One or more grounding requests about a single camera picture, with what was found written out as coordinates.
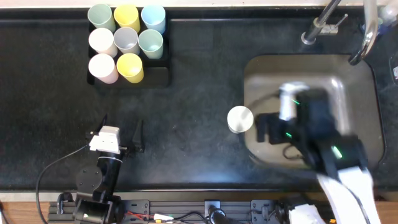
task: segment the green light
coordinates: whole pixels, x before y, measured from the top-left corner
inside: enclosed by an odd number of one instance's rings
[[[292,100],[295,104],[299,105],[300,103],[297,100]]]
[[[331,150],[333,151],[333,153],[335,154],[337,159],[343,158],[343,155],[341,154],[341,152],[338,150],[338,148],[336,146],[332,146]]]

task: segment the faucet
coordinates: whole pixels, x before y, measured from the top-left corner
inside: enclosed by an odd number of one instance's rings
[[[318,18],[315,18],[309,31],[304,32],[301,40],[304,44],[314,44],[318,35],[335,35],[338,32],[338,26],[347,18],[347,14],[336,25],[327,25],[326,21],[331,13],[337,8],[341,0],[331,0],[327,7],[322,11]],[[378,17],[376,0],[363,0],[365,13],[365,34],[362,46],[355,51],[348,59],[350,65],[358,64],[371,50],[377,36]]]

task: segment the faucet handle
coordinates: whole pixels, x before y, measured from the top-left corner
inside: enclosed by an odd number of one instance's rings
[[[336,35],[338,33],[338,26],[348,17],[348,14],[345,14],[340,21],[336,25],[327,24],[324,25],[319,35]]]

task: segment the wooden floor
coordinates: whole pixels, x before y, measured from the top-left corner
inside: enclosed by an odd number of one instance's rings
[[[12,223],[42,224],[35,202],[3,202],[7,219]],[[49,203],[40,204],[44,217],[47,217]],[[398,223],[398,202],[376,202],[382,224]]]

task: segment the countertop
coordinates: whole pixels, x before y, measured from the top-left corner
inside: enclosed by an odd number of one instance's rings
[[[0,190],[34,190],[41,170],[77,150],[108,114],[122,142],[144,120],[146,150],[126,158],[117,191],[154,189],[317,190],[312,175],[259,167],[228,111],[243,104],[243,69],[264,54],[350,54],[362,42],[362,11],[349,12],[339,34],[301,43],[320,9],[167,9],[171,84],[160,89],[99,90],[86,82],[85,9],[6,11],[0,16]],[[398,86],[390,59],[398,29],[380,37],[366,61],[374,70],[385,158],[372,170],[376,187],[398,187]],[[73,190],[75,174],[95,164],[85,150],[54,165],[42,190]]]

